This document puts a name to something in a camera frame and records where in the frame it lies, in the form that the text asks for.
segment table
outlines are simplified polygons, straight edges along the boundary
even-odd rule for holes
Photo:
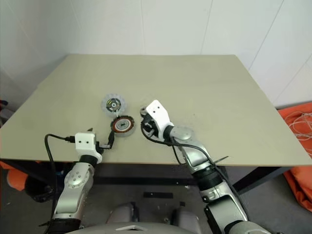
[[[0,129],[1,158],[48,160],[47,133],[65,137],[93,127],[106,142],[112,118],[100,105],[109,93],[124,97],[124,114],[138,127],[129,137],[116,137],[103,162],[176,164],[170,147],[147,141],[139,130],[140,108],[158,99],[175,125],[195,131],[213,160],[229,156],[219,165],[261,166],[239,190],[287,167],[312,165],[234,55],[69,55]],[[55,161],[78,160],[74,144],[51,139],[50,145]]]

